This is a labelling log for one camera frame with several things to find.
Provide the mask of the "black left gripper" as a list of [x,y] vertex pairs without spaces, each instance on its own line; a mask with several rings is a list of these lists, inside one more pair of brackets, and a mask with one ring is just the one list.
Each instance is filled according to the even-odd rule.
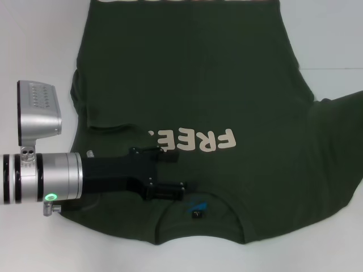
[[176,163],[178,160],[179,151],[165,151],[160,146],[132,147],[126,155],[118,157],[83,157],[82,196],[130,191],[148,201],[181,201],[186,194],[198,189],[198,182],[158,182],[156,168],[157,162]]

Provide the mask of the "dark green printed t-shirt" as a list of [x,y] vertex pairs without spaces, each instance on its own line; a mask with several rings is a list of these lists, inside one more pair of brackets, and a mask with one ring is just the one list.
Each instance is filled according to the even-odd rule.
[[159,181],[188,185],[181,201],[96,193],[63,208],[107,235],[247,244],[331,217],[363,180],[363,91],[314,97],[279,0],[91,0],[70,95],[72,151],[161,147],[179,160]]

